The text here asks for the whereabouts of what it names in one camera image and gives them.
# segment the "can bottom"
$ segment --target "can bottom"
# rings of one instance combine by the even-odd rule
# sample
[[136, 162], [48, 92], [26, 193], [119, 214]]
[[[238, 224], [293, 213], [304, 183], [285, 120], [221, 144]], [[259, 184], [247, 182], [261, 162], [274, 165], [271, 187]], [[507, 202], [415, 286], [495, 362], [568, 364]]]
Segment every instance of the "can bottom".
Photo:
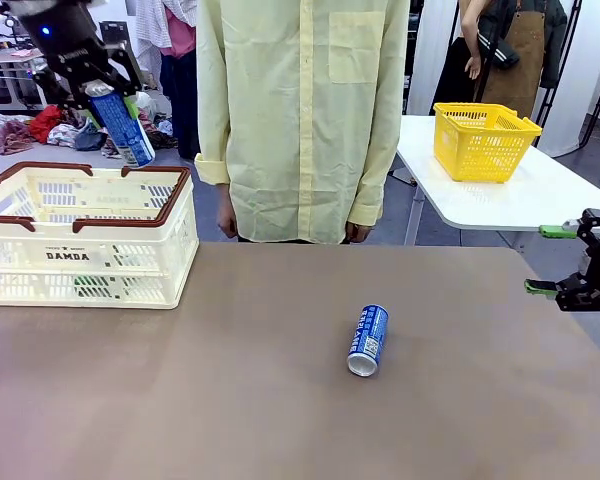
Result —
[[373, 375], [378, 369], [376, 361], [364, 353], [352, 353], [347, 358], [347, 364], [352, 373], [361, 377]]

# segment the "person's hand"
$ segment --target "person's hand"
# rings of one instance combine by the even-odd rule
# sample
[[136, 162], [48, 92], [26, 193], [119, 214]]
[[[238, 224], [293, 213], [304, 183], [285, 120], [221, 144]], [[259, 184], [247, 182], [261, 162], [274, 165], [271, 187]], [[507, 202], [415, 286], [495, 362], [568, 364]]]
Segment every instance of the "person's hand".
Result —
[[464, 71], [469, 73], [469, 78], [475, 80], [480, 76], [480, 70], [482, 69], [482, 58], [478, 55], [477, 57], [471, 57], [467, 62], [467, 66], [464, 67]]
[[238, 235], [238, 223], [236, 222], [236, 212], [231, 203], [229, 195], [229, 185], [218, 185], [218, 215], [216, 221], [218, 227], [227, 236], [233, 238]]
[[372, 227], [366, 225], [356, 225], [355, 223], [347, 222], [347, 240], [351, 243], [364, 242], [371, 233]]

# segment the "shirt pocket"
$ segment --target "shirt pocket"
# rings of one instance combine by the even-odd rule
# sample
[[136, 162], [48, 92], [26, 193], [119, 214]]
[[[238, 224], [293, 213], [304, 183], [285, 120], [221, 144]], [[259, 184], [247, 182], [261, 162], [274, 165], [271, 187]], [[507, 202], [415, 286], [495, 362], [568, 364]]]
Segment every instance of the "shirt pocket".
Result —
[[384, 12], [329, 14], [329, 77], [333, 83], [378, 80]]

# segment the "yellow plastic basket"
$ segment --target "yellow plastic basket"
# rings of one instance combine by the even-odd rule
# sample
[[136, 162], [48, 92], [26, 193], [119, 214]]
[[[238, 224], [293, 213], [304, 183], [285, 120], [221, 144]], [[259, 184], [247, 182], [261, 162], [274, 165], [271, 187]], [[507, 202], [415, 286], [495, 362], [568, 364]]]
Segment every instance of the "yellow plastic basket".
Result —
[[436, 103], [435, 155], [457, 182], [511, 178], [542, 129], [502, 105]]

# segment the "shirt cuff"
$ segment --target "shirt cuff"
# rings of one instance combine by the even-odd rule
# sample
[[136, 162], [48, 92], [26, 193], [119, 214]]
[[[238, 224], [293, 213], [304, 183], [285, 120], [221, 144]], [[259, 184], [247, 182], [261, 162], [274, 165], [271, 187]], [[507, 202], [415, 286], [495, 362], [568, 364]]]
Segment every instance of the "shirt cuff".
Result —
[[227, 162], [221, 160], [205, 160], [201, 154], [196, 155], [196, 170], [200, 180], [211, 185], [229, 183]]
[[365, 227], [373, 227], [380, 216], [380, 208], [370, 205], [353, 204], [349, 213], [349, 222]]

